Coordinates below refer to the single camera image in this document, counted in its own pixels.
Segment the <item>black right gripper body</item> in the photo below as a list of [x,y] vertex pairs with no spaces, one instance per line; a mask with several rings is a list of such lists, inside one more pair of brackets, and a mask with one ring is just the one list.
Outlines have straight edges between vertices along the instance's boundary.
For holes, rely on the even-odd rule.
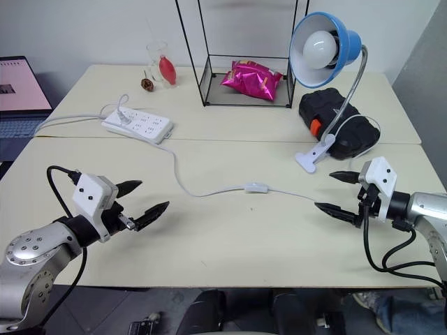
[[358,193],[358,217],[356,219],[356,227],[361,228],[365,219],[370,214],[377,216],[380,208],[381,201],[379,200],[379,189],[374,185],[362,186]]

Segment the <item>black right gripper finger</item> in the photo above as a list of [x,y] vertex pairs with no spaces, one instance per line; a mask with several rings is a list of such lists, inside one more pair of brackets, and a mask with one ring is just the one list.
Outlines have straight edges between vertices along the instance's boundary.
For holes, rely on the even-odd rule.
[[359,172],[336,171],[329,174],[330,177],[348,184],[359,184]]
[[362,220],[358,214],[343,210],[340,206],[325,202],[315,202],[314,205],[327,215],[337,220],[350,223],[356,228],[360,228],[362,225]]

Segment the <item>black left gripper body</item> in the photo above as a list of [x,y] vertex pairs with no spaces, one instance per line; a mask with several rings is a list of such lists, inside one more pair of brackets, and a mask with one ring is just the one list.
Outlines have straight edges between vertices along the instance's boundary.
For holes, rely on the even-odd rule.
[[123,206],[113,202],[111,208],[105,209],[101,214],[101,220],[109,235],[115,235],[122,230],[134,230],[135,223],[123,215]]

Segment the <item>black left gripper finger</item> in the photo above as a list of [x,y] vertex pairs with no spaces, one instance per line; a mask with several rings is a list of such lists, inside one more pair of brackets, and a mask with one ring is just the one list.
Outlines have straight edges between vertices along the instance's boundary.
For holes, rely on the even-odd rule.
[[118,192],[116,198],[122,198],[125,195],[128,195],[129,193],[133,192],[137,187],[139,187],[141,184],[142,184],[141,180],[128,180],[117,184],[116,187]]
[[162,202],[146,210],[141,217],[133,221],[135,223],[134,230],[136,232],[139,232],[145,229],[148,225],[150,225],[154,221],[156,221],[168,208],[169,204],[170,204],[169,201]]

